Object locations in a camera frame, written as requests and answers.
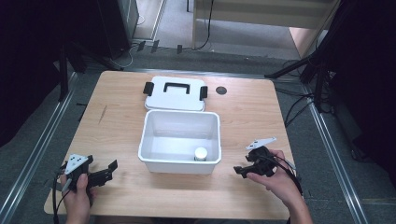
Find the hand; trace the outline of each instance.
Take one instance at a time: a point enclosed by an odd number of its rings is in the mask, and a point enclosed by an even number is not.
[[[276,156],[276,160],[283,167],[289,167],[285,161],[283,161],[285,160],[285,155],[283,155],[282,151],[271,149],[269,149],[269,151]],[[259,184],[263,184],[267,190],[271,190],[276,197],[282,200],[283,204],[285,204],[289,209],[291,223],[313,223],[308,207],[306,206],[300,191],[297,189],[297,186],[285,170],[277,167],[275,174],[271,177],[248,173],[247,178]]]
[[[280,150],[272,150],[269,151],[275,156],[275,159],[285,168],[289,166],[283,161],[285,160],[285,155],[283,151]],[[301,199],[301,194],[294,182],[288,176],[288,174],[280,167],[276,168],[276,172],[273,176],[267,177],[262,175],[257,175],[254,173],[248,173],[247,178],[257,182],[259,184],[263,184],[267,190],[272,191],[276,197],[278,197],[282,202],[288,206],[290,202],[294,202],[295,200]]]
[[[66,183],[67,177],[66,175],[61,175],[61,184],[64,186]],[[63,192],[62,195],[64,196],[66,193],[67,195],[64,197],[64,206],[66,207],[67,213],[67,221],[66,223],[88,223],[90,220],[90,199],[87,195],[87,188],[88,185],[88,176],[86,174],[82,174],[78,178],[77,182],[77,191],[74,192],[70,190],[68,193]]]

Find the black controller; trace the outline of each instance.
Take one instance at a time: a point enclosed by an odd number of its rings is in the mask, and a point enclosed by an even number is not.
[[[118,168],[117,160],[115,160],[108,165],[107,169],[96,172],[96,173],[89,173],[89,165],[92,162],[93,162],[93,157],[89,156],[87,161],[82,163],[79,167],[77,167],[70,174],[66,175],[68,181],[71,180],[68,188],[73,191],[77,190],[77,182],[78,182],[79,176],[82,174],[88,175],[87,195],[90,199],[90,205],[92,205],[92,195],[90,193],[90,188],[93,188],[96,186],[101,187],[107,181],[112,180],[113,179],[112,173]]]
[[[252,149],[246,156],[247,161],[252,161],[253,165],[247,167],[235,166],[237,174],[246,178],[247,173],[255,173],[258,175],[272,176],[273,169],[276,167],[274,155],[267,147],[258,147]]]

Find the black handle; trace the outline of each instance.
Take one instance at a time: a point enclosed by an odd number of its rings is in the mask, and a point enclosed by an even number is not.
[[[168,87],[186,88],[186,94],[190,94],[190,85],[189,84],[166,82],[165,86],[163,87],[163,92],[166,92],[168,90]]]

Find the metal rail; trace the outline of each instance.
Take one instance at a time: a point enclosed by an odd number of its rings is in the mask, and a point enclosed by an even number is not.
[[[304,93],[311,93],[311,90],[307,86],[303,86]],[[369,223],[363,208],[361,206],[361,201],[355,188],[349,178],[347,170],[345,169],[340,156],[338,155],[336,146],[332,141],[332,136],[327,129],[326,122],[324,118],[319,114],[317,109],[313,104],[310,106],[312,116],[314,117],[315,123],[317,124],[320,136],[323,140],[324,146],[326,147],[327,154],[329,156],[330,162],[332,163],[332,168],[334,169],[335,175],[337,176],[338,182],[340,183],[341,190],[346,198],[346,203],[349,207],[350,213],[352,214],[355,223]]]
[[[69,93],[66,94],[62,102],[59,102],[56,105],[55,110],[52,113],[52,116],[50,117],[46,128],[44,129],[37,143],[35,144],[35,148],[30,154],[29,159],[23,166],[20,175],[18,176],[17,180],[15,181],[8,193],[6,201],[4,202],[0,210],[0,223],[6,224],[11,221],[23,194],[29,186],[31,179],[35,174],[35,170],[40,163],[47,149],[47,146],[50,143],[50,139],[55,133],[56,128],[58,127],[58,124],[62,116],[64,115],[64,111],[69,105],[70,99],[72,98],[72,95],[74,93],[75,83],[77,81],[78,76],[76,73],[73,73],[69,79]]]

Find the controller cable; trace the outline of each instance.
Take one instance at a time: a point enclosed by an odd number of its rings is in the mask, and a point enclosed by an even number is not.
[[[61,202],[64,200],[64,197],[66,197],[66,195],[70,192],[70,190],[68,190],[64,194],[62,199],[58,202],[58,205],[56,204],[56,185],[58,183],[57,180],[64,173],[65,167],[66,167],[66,163],[63,166],[61,166],[61,168],[59,169],[59,172],[56,172],[55,177],[53,178],[53,182],[52,182],[52,209],[53,209],[53,223],[54,224],[59,224],[59,217],[58,217],[59,206],[61,205]]]
[[[302,189],[302,187],[300,185],[300,181],[297,179],[296,174],[293,171],[293,168],[290,166],[290,164],[286,160],[284,160],[284,159],[282,159],[280,157],[277,157],[277,156],[275,156],[275,157],[280,159],[280,160],[282,160],[282,161],[284,161],[289,166],[289,168],[291,170],[286,168],[285,166],[283,166],[282,164],[280,164],[278,161],[274,160],[273,158],[269,158],[269,157],[265,157],[265,156],[259,156],[259,158],[271,161],[274,164],[276,164],[276,166],[278,166],[282,170],[284,170],[286,172],[286,174],[290,177],[290,179],[294,182],[294,184],[296,185],[296,187],[299,190],[300,194],[303,196],[303,189]]]

